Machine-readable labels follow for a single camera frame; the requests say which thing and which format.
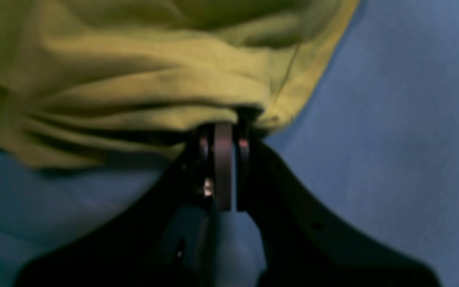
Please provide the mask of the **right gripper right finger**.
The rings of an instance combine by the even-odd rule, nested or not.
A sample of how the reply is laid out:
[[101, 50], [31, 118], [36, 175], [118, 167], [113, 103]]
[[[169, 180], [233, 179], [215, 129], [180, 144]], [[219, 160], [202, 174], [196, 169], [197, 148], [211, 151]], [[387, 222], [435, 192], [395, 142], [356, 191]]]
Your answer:
[[259, 287], [439, 287], [430, 267], [352, 227], [313, 196], [282, 158], [240, 119], [237, 211], [260, 231]]

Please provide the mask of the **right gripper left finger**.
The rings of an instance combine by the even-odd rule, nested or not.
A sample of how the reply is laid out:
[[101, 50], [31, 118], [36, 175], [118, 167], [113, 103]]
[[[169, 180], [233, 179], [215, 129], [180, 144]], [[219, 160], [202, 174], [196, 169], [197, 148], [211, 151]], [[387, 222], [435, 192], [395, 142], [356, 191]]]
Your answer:
[[82, 238], [32, 260], [16, 287], [142, 287], [158, 278], [196, 282], [182, 266], [186, 240], [173, 260], [152, 267], [155, 249], [177, 211], [185, 205], [211, 213], [232, 206], [233, 125], [202, 126], [180, 158], [129, 209]]

